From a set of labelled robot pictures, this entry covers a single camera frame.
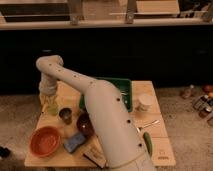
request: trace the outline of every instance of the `black cabinet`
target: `black cabinet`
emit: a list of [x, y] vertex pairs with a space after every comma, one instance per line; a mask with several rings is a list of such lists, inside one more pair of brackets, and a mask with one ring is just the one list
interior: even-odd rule
[[36, 59], [51, 50], [91, 76], [152, 80], [155, 86], [212, 83], [213, 26], [0, 31], [0, 93], [38, 91]]

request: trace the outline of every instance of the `yellow object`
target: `yellow object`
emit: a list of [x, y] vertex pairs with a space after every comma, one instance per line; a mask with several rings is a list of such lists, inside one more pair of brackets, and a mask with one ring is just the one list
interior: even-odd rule
[[210, 93], [208, 94], [208, 96], [209, 96], [211, 99], [213, 99], [213, 92], [210, 92]]
[[39, 98], [42, 105], [42, 112], [50, 115], [58, 114], [57, 95], [47, 96], [40, 93]]

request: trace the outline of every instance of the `utensil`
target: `utensil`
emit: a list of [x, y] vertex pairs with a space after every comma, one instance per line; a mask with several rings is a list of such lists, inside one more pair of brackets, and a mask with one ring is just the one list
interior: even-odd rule
[[152, 126], [152, 125], [155, 125], [155, 124], [157, 124], [159, 122], [160, 122], [159, 120], [154, 120], [153, 122], [150, 122], [150, 123], [148, 123], [148, 124], [146, 124], [144, 126], [138, 127], [137, 129], [140, 132], [142, 129], [147, 128], [147, 127]]

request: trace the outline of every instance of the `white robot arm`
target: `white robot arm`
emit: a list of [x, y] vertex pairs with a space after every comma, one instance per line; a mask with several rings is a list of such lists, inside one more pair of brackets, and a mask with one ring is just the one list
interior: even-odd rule
[[56, 93], [57, 79], [84, 94], [86, 109], [110, 170], [156, 171], [121, 93], [113, 84], [64, 68], [62, 58], [56, 55], [41, 57], [36, 65], [42, 73], [39, 89], [43, 94]]

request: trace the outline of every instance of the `green plastic bin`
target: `green plastic bin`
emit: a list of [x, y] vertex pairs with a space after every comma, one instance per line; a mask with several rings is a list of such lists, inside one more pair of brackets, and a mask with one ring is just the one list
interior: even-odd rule
[[[114, 84], [120, 90], [128, 112], [132, 111], [132, 82], [130, 79], [109, 77], [97, 77], [97, 79], [106, 80]], [[81, 96], [79, 107], [83, 110], [86, 109], [83, 95]]]

